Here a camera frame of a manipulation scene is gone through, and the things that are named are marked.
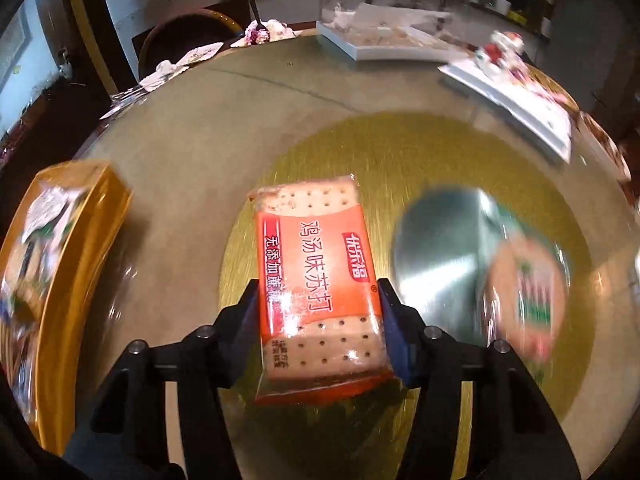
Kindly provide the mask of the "white tray with wrappers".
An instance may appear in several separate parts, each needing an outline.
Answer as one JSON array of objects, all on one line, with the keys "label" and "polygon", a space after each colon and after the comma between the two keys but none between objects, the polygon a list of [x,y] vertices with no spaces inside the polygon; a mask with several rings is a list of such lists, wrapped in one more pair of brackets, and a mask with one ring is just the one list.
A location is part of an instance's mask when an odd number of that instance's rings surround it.
[{"label": "white tray with wrappers", "polygon": [[447,64],[470,55],[457,24],[454,14],[449,12],[361,3],[355,10],[341,6],[323,10],[316,29],[356,62]]}]

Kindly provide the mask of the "white tray with red items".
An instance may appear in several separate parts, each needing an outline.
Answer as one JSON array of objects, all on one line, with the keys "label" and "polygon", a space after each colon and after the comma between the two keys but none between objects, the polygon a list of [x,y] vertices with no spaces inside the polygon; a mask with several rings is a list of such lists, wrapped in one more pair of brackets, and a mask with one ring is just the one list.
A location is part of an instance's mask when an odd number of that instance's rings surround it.
[{"label": "white tray with red items", "polygon": [[506,110],[562,162],[570,161],[573,98],[523,60],[524,40],[516,32],[495,30],[483,47],[464,61],[439,71]]}]

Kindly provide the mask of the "dark round-back chair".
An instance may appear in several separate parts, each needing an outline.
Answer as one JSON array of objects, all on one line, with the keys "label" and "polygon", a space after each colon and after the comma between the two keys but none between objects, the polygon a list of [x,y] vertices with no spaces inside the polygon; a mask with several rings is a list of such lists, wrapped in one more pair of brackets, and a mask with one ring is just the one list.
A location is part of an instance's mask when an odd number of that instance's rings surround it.
[{"label": "dark round-back chair", "polygon": [[192,49],[236,38],[242,27],[226,14],[198,9],[156,25],[145,37],[138,58],[140,78],[151,75],[157,64],[176,64]]}]

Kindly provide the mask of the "crumpled red white tissue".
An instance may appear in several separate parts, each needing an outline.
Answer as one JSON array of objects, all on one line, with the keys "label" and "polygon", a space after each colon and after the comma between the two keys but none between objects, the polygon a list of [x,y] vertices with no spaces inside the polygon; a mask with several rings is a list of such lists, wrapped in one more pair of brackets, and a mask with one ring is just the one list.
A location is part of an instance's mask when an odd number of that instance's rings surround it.
[{"label": "crumpled red white tissue", "polygon": [[244,48],[257,46],[258,44],[269,44],[270,42],[294,39],[298,36],[299,32],[296,32],[296,30],[287,24],[274,20],[273,18],[260,22],[254,20],[250,22],[244,30],[243,35],[236,40],[231,47]]}]

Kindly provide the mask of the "gold cardboard tray box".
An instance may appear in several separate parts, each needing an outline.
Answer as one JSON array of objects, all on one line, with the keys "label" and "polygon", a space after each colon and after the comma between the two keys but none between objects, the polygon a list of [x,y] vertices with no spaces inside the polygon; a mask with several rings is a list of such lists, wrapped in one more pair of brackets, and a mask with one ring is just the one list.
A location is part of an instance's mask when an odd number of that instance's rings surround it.
[{"label": "gold cardboard tray box", "polygon": [[28,429],[62,454],[75,427],[77,367],[96,283],[131,191],[102,160],[43,169],[1,247],[1,369]]}]

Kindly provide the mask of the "round cookie pack green label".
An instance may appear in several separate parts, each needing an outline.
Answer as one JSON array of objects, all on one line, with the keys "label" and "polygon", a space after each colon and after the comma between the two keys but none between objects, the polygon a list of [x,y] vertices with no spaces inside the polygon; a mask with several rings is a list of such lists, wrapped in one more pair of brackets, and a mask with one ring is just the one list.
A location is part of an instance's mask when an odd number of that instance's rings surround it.
[{"label": "round cookie pack green label", "polygon": [[505,238],[491,260],[480,300],[483,337],[490,344],[506,341],[525,361],[548,361],[569,287],[552,248],[524,234]]}]

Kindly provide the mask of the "orange soda cracker pack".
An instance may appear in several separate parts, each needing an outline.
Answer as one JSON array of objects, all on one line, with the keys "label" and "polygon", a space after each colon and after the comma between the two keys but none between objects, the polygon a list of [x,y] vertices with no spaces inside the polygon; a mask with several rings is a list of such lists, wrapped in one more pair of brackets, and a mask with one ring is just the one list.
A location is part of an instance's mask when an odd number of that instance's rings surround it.
[{"label": "orange soda cracker pack", "polygon": [[258,188],[262,403],[324,403],[392,375],[353,176]]}]

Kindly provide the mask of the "gold lazy susan turntable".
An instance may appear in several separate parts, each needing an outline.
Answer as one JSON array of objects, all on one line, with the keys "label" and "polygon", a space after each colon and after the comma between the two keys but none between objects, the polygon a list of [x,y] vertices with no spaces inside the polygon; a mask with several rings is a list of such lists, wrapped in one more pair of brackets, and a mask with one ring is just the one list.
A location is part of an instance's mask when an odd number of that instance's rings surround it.
[{"label": "gold lazy susan turntable", "polygon": [[[229,159],[241,210],[219,278],[219,301],[237,300],[257,273],[252,188],[353,174],[360,186],[375,271],[398,282],[442,256],[438,237],[402,234],[419,198],[444,188],[480,188],[525,229],[561,248],[570,272],[564,324],[552,356],[529,370],[564,418],[582,386],[594,338],[592,261],[582,230],[551,168],[507,126],[482,129],[425,113],[376,113],[324,127],[244,128]],[[236,457],[247,479],[389,479],[399,467],[418,396],[398,380],[322,406],[257,406],[258,370],[222,397]]]}]

